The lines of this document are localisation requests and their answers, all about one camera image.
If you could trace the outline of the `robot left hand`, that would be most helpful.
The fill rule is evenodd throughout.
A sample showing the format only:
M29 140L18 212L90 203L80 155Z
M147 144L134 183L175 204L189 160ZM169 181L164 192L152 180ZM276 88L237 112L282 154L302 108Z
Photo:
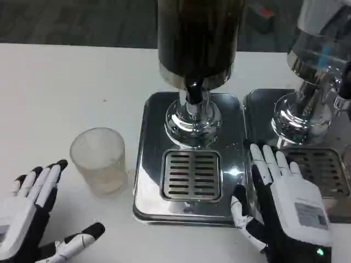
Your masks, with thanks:
M40 245L67 165L61 159L14 180L10 196L1 201L1 262L67 262L105 233L96 222L62 241Z

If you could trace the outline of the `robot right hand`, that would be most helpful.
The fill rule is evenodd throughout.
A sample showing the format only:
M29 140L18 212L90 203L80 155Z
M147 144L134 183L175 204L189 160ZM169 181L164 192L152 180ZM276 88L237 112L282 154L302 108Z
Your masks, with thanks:
M236 185L230 204L236 229L267 262L331 262L332 233L319 188L277 148L261 141L246 146L262 220L250 214L246 188Z

